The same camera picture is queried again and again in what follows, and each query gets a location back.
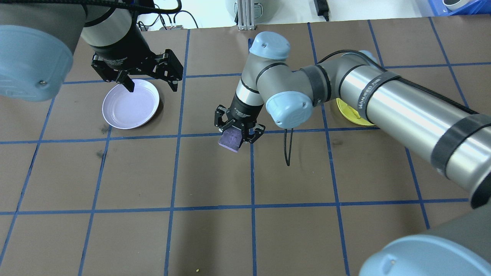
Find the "blue tape line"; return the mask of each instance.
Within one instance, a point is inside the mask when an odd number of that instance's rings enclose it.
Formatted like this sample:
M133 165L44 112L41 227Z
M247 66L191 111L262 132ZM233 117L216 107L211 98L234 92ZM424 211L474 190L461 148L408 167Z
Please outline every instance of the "blue tape line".
M22 205L22 201L24 199L24 195L26 194L27 184L29 183L30 175L32 173L32 168L34 167L34 162L36 161L37 153L39 151L39 146L41 146L41 140L43 139L44 132L46 131L46 126L48 125L48 120L50 119L51 111L53 110L53 105L55 104L55 99L53 98L50 103L50 107L48 109L48 113L46 114L46 118L44 119L43 128L41 129L41 133L39 134L39 139L36 145L36 149L32 156L31 163L29 165L29 169L27 170L26 179L22 186L21 196L19 197L19 201L17 201L17 207L14 212L14 216L12 217L12 222L8 229L7 237L5 238L5 243L3 244L3 249L0 253L0 266L3 262L3 258L5 257L5 252L7 250L8 242L10 241L10 237L12 236L12 231L14 229L15 221L17 220L17 216L19 215L19 211Z
M424 203L453 203L469 202L468 198L439 198L423 199ZM363 206L363 205L397 205L397 204L419 204L420 200L386 200L386 201L347 201L339 202L340 206ZM201 211L201 210L228 210L228 209L268 209L268 208L302 208L302 207L333 207L336 202L314 202L314 203L273 203L273 204L251 204L246 205L217 205L217 206L191 206L174 207L174 211ZM107 214L107 213L140 213L140 212L168 212L170 207L158 208L128 208L128 209L96 209L96 210L46 210L46 211L19 211L18 215L59 215L59 214ZM13 215L15 212L0 212L0 216Z
M424 199L424 203L469 202L468 198Z
M59 140L42 140L41 143L84 143L84 142L101 142L106 141L107 138L94 138L94 139L59 139Z
M380 66L384 67L382 55L380 54L379 44L377 43L375 32L373 32L372 22L370 20L367 20L367 22L368 22L368 27L370 28L370 33L372 34L373 43L375 44L375 50L377 51L377 56L379 56Z
M301 208L301 207L333 207L336 202L318 202L318 203L277 203L277 204L256 204L257 209L267 208Z
M438 41L438 45L440 45L441 52L443 53L443 57L445 58L445 61L447 62L448 69L450 70L450 74L452 74L452 78L454 79L455 86L457 87L457 90L459 91L459 94L462 98L462 101L464 102L464 105L466 107L469 107L469 104L467 103L467 100L465 99L464 93L462 92L462 89L460 87L459 81L457 80L457 77L455 76L454 70L452 69L452 66L450 65L450 61L448 60L447 53L445 52L445 49L443 48L443 44L441 43L440 36L438 35L438 32L436 31L435 24L433 24L433 20L431 17L428 17L428 20L430 21L431 28L433 29L433 33L435 34L436 40Z
M365 205L398 205L398 204L419 204L420 200L386 200L386 201L358 201L340 202L341 206L365 206Z
M47 210L47 211L20 211L19 215L60 215L60 214L90 214L92 210Z
M317 53L315 52L314 36L312 35L312 28L310 22L307 22L308 35L310 37L310 45L312 45L312 53L314 55L314 63L317 64Z
M491 65L491 62L468 62L468 63L451 63L450 64L450 66L469 66L469 65Z
M430 229L430 222L428 221L428 215L426 214L426 208L423 201L423 196L421 195L421 190L419 189L418 178L416 177L416 171L414 170L414 164L412 163L411 153L409 152L408 148L406 148L406 155L408 157L409 167L411 169L414 186L416 187L416 193L418 194L418 200L420 202L421 212L423 213L423 219L425 220L426 229Z
M386 66L386 69L397 68L431 68L431 67L448 67L450 66L473 66L473 65L490 65L491 62L467 62L467 63L449 63L449 64L426 64L426 65L398 65Z
M87 247L90 239L90 232L92 231L92 223L94 222L94 211L97 205L97 198L99 197L99 189L101 187L102 174L104 171L104 164L106 163L106 157L108 155L109 142L111 138L112 126L109 126L108 135L106 137L106 146L104 147L104 154L101 160L101 166L99 168L99 175L97 177L97 185L94 191L94 200L92 201L92 210L90 212L89 223L87 226L87 234L85 235L85 241L83 243L82 257L80 258L79 273L78 276L82 276L83 265L85 263L85 256L87 254Z
M252 205L217 205L217 206L194 206L174 207L174 211L203 211L203 210L227 210L227 209L250 209Z
M105 83L105 81L103 81L103 80L77 81L77 82L64 82L63 84L82 84L82 83Z
M324 129L320 129L320 128L319 129L295 129L296 133L300 133L300 132L323 132L323 131L324 131ZM283 133L285 133L285 131L284 130L266 130L264 132L264 134L278 134L278 133L283 134Z
M346 270L346 275L350 276L350 266L348 263L348 253L346 251L346 241L345 241L345 237L344 237L343 219L341 217L341 204L339 202L339 195L338 195L337 183L336 183L336 173L334 171L334 161L332 158L331 141L330 141L329 131L328 131L329 127L327 125L326 110L324 108L324 104L321 105L321 108L322 108L322 117L324 120L324 128L325 128L325 133L326 133L326 143L327 143L327 152L329 155L329 165L330 165L330 169L331 169L332 188L334 190L334 199L336 201L336 212L337 212L338 224L339 224L339 235L340 235L340 239L341 239L341 248L343 250L344 268Z
M398 69L398 68L430 68L430 67L448 67L448 64L429 64L429 65L400 65L400 66L386 66L386 69Z
M181 134L181 137L209 137L209 136L221 136L222 133L198 133L198 134Z
M252 226L252 275L257 276L257 253L256 253L256 188L254 177L254 144L250 144L250 203L251 203L251 226Z
M107 213L143 213L143 212L168 212L170 208L136 208L136 209L100 209L94 210L96 214L107 214Z
M194 75L194 76L186 76L186 78L214 78L214 77L232 77L232 76L241 76L242 73L232 73L232 74L211 74L211 75Z
M37 144L39 141L36 140L26 140L26 141L0 141L0 145L10 145L10 144Z
M148 136L128 136L128 137L111 137L110 140L134 140L134 139L160 139L160 138L176 138L177 135L148 135Z
M357 131L357 130L378 130L378 127L352 127L352 128L330 128L331 131ZM324 129L298 129L295 132L323 132ZM283 133L283 130L266 130L265 134L277 134ZM197 133L197 134L181 134L180 137L210 137L210 136L220 136L222 133ZM177 138L177 135L150 135L150 136L121 136L121 137L111 137L109 140L133 140L133 139L161 139L161 138ZM43 143L82 143L82 142L101 142L105 141L106 138L90 138L90 139L58 139L58 140L41 140L41 141L1 141L0 144L34 144L40 142Z
M174 179L172 180L172 195L170 199L170 212L169 212L169 225L167 229L167 243L165 246L165 261L164 261L164 276L168 275L169 271L169 257L170 257L170 242L172 235L172 221L174 218L174 205L176 199L176 186L177 186L177 167L179 165L179 150L181 146L181 131L183 125L183 112L184 112L184 95L186 92L186 79L188 71L188 56L189 56L189 41L190 41L191 30L188 29L188 35L186 39L186 55L184 58L184 69L183 69L183 84L182 84L182 94L181 94L181 109L179 112L179 129L177 131L177 144L176 144L176 159L174 161Z

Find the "cable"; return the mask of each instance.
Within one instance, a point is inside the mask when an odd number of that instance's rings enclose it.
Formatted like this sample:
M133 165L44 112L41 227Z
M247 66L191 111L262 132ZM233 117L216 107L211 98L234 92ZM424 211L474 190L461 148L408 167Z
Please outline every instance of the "cable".
M174 14L174 24L176 24L176 15L178 15L180 12L185 12L185 13L191 15L191 18L194 21L194 24L196 25L196 28L199 29L198 23L196 23L196 19L194 19L194 16L190 12L188 12L186 10L180 10L180 11L176 12L176 14Z
M178 13L182 9L181 0L177 1L177 7L175 9L157 9L151 7L145 7L140 5L128 5L121 2L107 1L107 0L0 0L0 3L4 4L77 4L77 5L92 5L103 6L119 9L127 9L130 11L137 11L139 13L159 13L159 14L173 14Z
M328 54L327 56L325 56L323 59L321 59L319 62L317 62L317 64L322 63L322 62L326 61L328 58L330 58L330 57L332 57L332 56L334 56L334 55L337 55L337 54L341 54L341 53L350 53L350 54L355 54L355 55L357 55L357 56L361 57L361 58L362 58L364 61L366 61L368 64L370 64L370 65L374 66L375 68L377 68L377 69L381 70L382 72L387 72L387 70L386 70L385 68L383 68L383 67L382 67L382 66L380 66L378 63L376 63L375 61L373 61L373 60L372 60L371 58L369 58L367 55L365 55L365 54L364 54L364 53L362 53L362 52L355 51L355 50L339 50L339 51L335 51L335 52L330 53L330 54ZM419 85L419 84L413 83L413 82L411 82L411 81L409 81L409 80L406 80L406 79L404 79L404 78L402 78L402 77L399 77L399 78L397 78L396 80L397 80L397 81L400 81L400 82L402 82L402 83L404 83L404 84L407 84L407 85L409 85L409 86L412 86L412 87L414 87L414 88L416 88L416 89L419 89L419 90L421 90L421 91L423 91L423 92L425 92L425 93L427 93L427 94L430 94L430 95L432 95L432 96L434 96L434 97L436 97L436 98L439 98L439 99L441 99L441 100L445 101L446 103L451 104L451 105L453 105L454 107L456 107L456 108L458 108L458 109L460 109L460 110L462 110L462 111L464 111L464 112L466 112L466 113L469 113L469 114L479 114L478 112L476 112L476 111L474 111L474 110L472 110L472 109L470 109L470 108L468 108L468 107L466 107L466 106L463 106L463 105L461 105L461 104L457 103L456 101L454 101L454 100L452 100L452 99L450 99L450 98L447 98L447 97L443 96L442 94L440 94L440 93L438 93L438 92L435 92L435 91L433 91L433 90L431 90L431 89L428 89L428 88L426 88L426 87L423 87L423 86L421 86L421 85Z
M283 152L285 153L285 162L287 166L290 166L290 158L292 157L292 141L293 141L293 128L290 133L290 150L288 151L288 155L286 155L286 134L288 130L285 129L285 135L283 136Z
M157 23L158 19L160 19L160 22L162 23L162 26L164 27L164 29L167 30L167 27L165 26L165 21L164 21L164 18L162 17L162 14L159 14L157 16L157 18L153 21L153 23L150 25L145 25L142 21L138 21L137 24L138 24L138 27L140 27L140 28L144 27L145 30L148 31L148 27L155 25L155 23Z

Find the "grid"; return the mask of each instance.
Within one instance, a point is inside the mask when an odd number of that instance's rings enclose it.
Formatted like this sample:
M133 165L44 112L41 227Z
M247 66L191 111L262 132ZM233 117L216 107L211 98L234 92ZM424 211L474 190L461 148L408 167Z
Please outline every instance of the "grid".
M447 54L445 52L445 49L443 47L443 44L440 40L439 34L435 28L434 22L432 18L428 18L432 30L434 32L435 38L438 41L438 44L440 46L441 52L444 56L445 63L442 64L432 64L432 65L394 65L394 66L385 66L387 69L397 69L397 68L418 68L418 67L448 67L452 78L455 82L455 86L457 87L459 94L466 106L468 106L466 97L464 96L464 93L459 85L459 82L457 80L457 77L453 71L453 67L456 66L469 66L469 65L490 65L491 62L474 62L474 63L451 63L449 61L449 58L447 57ZM367 21L368 26L370 28L371 36L373 38L373 42L375 44L377 56L379 58L380 64L384 66L383 62L383 57L381 55L381 51L379 49L379 45L377 42L376 34L373 30L372 27L372 22L370 20ZM316 55L316 50L315 50L315 43L314 43L314 37L312 34L312 29L311 29L311 24L307 23L308 27L308 32L309 32L309 38L310 38L310 43L312 47L312 53L313 53L313 59L314 62L317 63L317 55ZM318 128L318 129L304 129L304 130L296 130L298 133L313 133L313 132L318 132L318 133L324 133L326 136L326 143L327 143L327 151L328 151L328 158L329 158L329 167L331 170L331 177L332 177L332 183L333 183L333 191L334 191L334 202L315 202L315 203L280 203L280 204L256 204L255 200L255 173L254 173L254 145L250 145L250 204L247 205L217 205L217 206L194 206L194 207L177 207L175 206L175 194L176 194L176 185L177 185L177 176L178 176L178 164L179 164L179 151L180 151L180 144L181 144L181 138L188 138L188 137L213 137L213 136L219 136L220 133L202 133L202 134L182 134L182 123L183 123L183 111L184 111L184 103L185 103L185 93L186 93L186 81L187 79L192 79L192 78L210 78L210 77L230 77L230 76L240 76L240 73L229 73L229 74L210 74L210 75L187 75L187 69L188 69L188 55L189 55L189 46L190 46L190 35L191 31L187 31L187 42L186 42L186 54L185 54L185 61L184 61L184 76L183 76L183 81L182 81L182 93L181 93L181 104L180 104L180 113L179 113L179 128L178 128L178 133L176 135L156 135L156 136L134 136L134 137L112 137L112 128L110 127L107 136L105 138L89 138L89 139L43 139L44 132L46 130L46 126L48 124L48 121L50 119L51 111L53 109L53 105L55 103L55 99L51 101L48 113L46 115L46 119L44 121L44 125L41 131L41 134L39 136L38 140L16 140L16 141L0 141L0 145L3 144L36 144L36 149L34 151L32 161L30 163L26 179L24 182L24 185L22 187L22 192L21 196L19 198L18 204L17 204L17 209L15 212L0 212L0 216L5 216L5 215L13 215L12 222L9 227L9 231L5 240L5 243L3 245L1 255L0 255L0 266L2 264L2 261L4 259L5 253L8 249L9 246L9 241L11 234L14 229L14 225L16 223L16 220L19 216L23 215L44 215L44 214L90 214L90 219L88 223L88 228L86 232L86 237L84 241L84 246L83 246L83 252L82 252L82 257L80 261L80 267L79 267L79 272L78 275L82 275L83 273L83 267L84 267L84 262L85 262L85 255L87 252L87 246L90 240L90 234L91 234L91 229L92 229L92 223L94 220L94 214L101 214L101 213L136 213L136 212L168 212L169 213L169 222L168 222L168 230L167 230L167 242L166 242L166 249L165 249L165 260L163 262L164 265L164 275L168 275L168 269L169 269L169 257L171 255L171 240L172 240L172 229L173 229L173 217L175 212L181 212L181 211L195 211L195 210L225 210L225 209L247 209L251 211L251 233L252 233L252 273L254 276L256 276L257 273L257 253L256 253L256 209L266 209L266 208L296 208L296 207L335 207L336 208L336 214L338 218L338 226L339 226L339 233L340 233L340 241L341 241L341 247L342 247L342 255L344 259L344 267L345 267L345 272L346 275L353 275L353 273L350 273L350 266L349 266L349 256L347 253L347 248L346 248L346 241L345 241L345 235L344 235L344 227L343 227L343 218L341 214L341 206L363 206L363 205L396 205L396 204L417 204L421 208L421 212L424 218L424 224L427 229L430 228L430 223L428 220L428 216L425 210L425 204L426 203L446 203L446 202L467 202L467 198L440 198L440 199L424 199L420 188L418 184L418 178L414 169L413 161L411 158L411 154L409 150L406 148L406 156L407 156L407 162L410 167L410 171L412 174L414 186L417 192L417 197L418 199L416 200L390 200L390 201L356 201L356 202L351 202L351 201L340 201L339 195L338 195L338 187L337 187L337 182L336 182L336 170L335 170L335 163L333 160L333 154L332 154L332 148L331 148L331 138L330 135L334 132L344 132L344 131L368 131L368 130L378 130L379 128L377 127L350 127L350 128L330 128L328 126L327 122L327 117L326 117L326 109L325 106L322 105L322 118L324 122L324 128ZM66 82L65 85L76 85L80 83L101 83L102 81L74 81L74 82ZM268 130L265 131L265 134L279 134L282 133L282 131L278 130ZM159 139L159 138L175 138L177 140L176 143L176 155L175 155L175 163L174 163L174 173L173 173L173 181L172 181L172 195L171 195L171 204L170 207L166 208L135 208L135 209L97 209L96 208L96 203L98 199L98 193L99 193L99 188L104 172L104 166L106 162L106 154L108 152L109 144L111 141L115 140L131 140L131 139ZM32 172L33 165L36 161L36 156L38 153L39 146L44 143L85 143L85 142L105 142L105 149L104 153L102 155L102 160L100 164L100 170L99 170L99 175L97 179L97 186L96 190L94 193L93 197L93 203L92 203L92 208L87 209L87 210L52 210L52 211L21 211L20 207L24 199L24 194L26 191L26 188L29 185L29 178L30 174Z

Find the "white plate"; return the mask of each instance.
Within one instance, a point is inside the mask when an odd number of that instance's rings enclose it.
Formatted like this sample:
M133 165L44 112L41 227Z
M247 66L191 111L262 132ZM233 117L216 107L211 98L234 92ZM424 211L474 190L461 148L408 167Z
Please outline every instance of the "white plate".
M118 129L132 129L148 122L159 106L159 92L153 84L144 80L133 80L134 92L118 84L102 102L102 116Z

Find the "purple sponge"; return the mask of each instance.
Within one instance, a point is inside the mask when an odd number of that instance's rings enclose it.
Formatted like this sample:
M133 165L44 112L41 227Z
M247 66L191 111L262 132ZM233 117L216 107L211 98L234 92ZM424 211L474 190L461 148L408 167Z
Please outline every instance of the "purple sponge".
M239 152L239 147L242 142L242 132L240 129L230 127L226 129L220 140L218 140L218 144L226 149L229 149L233 152Z

